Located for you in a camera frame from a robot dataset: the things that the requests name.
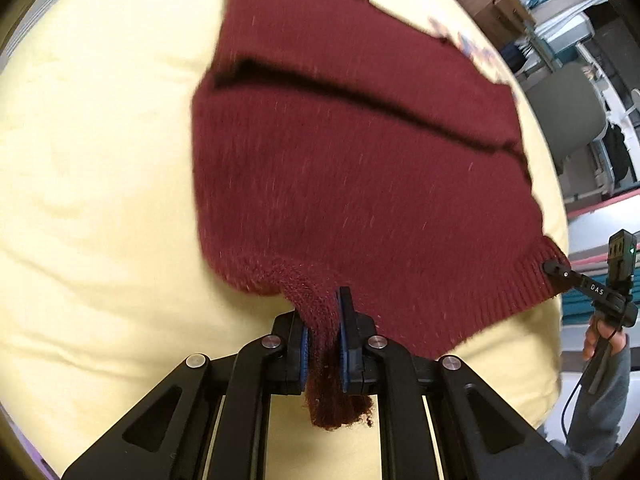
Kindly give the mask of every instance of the sweater sleeve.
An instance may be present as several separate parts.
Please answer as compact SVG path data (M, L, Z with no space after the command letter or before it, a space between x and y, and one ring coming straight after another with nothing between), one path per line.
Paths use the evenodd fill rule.
M595 394L581 388L567 437L570 452L588 467L604 464L616 448L619 424L625 411L631 374L629 337L626 346L609 359Z

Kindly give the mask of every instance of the person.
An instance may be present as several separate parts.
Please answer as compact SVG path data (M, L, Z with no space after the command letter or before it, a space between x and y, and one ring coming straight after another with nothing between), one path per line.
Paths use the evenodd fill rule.
M585 361L593 357L598 338L609 338L614 330L603 320L591 318L582 349ZM575 466L583 480L593 478L616 450L620 420L625 412L631 375L628 335L616 332L609 344L610 358L597 391L590 394L586 388L580 389L566 443L550 442Z

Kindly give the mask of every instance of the yellow fabric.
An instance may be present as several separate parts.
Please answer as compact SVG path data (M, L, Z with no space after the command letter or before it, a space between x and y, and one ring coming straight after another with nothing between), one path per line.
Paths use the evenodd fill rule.
M469 17L371 1L464 36L513 84L544 231L566 251L545 141ZM189 106L223 2L60 0L0 75L0 400L59 474L188 354L232 354L290 310L232 290L198 250ZM558 395L559 300L454 351L537 425ZM271 421L269 479L380 478L377 426L312 428L300 397L274 399Z

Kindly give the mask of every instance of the gray chair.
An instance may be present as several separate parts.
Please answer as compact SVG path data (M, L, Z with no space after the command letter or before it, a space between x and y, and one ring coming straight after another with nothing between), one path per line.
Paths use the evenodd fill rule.
M558 174L569 155L607 130L607 113L578 63L567 63L527 92Z

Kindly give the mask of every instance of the black cable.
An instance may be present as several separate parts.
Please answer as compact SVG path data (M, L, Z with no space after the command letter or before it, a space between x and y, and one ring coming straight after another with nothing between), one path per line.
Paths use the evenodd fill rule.
M624 316L621 317L620 319L620 324L618 325L618 327L616 329L614 329L614 331L611 333L611 335L609 337L607 337L607 342L610 342L613 339L613 336L615 336L618 332L620 332L620 330L622 330L622 320L624 319ZM598 322L600 320L596 320L595 323L595 330L596 330L596 334L598 334L599 330L598 330ZM603 347L603 349L600 351L601 353L604 353L607 351L608 346ZM580 375L580 378L578 379L578 382L575 385L574 390L571 392L571 395L569 395L569 398L566 400L566 403L564 404L564 408L562 409L562 415L560 416L560 425L562 426L562 434L564 435L564 441L568 444L568 431L566 430L566 426L564 424L564 417L566 415L566 410L569 407L569 403L571 402L571 399L574 398L575 393L578 391L578 387L580 387L580 381L582 380L582 377L585 373L587 373L587 370L589 370L591 364L596 360L596 354L593 355L593 357L589 360L589 363L585 366L584 370L582 371L582 374Z

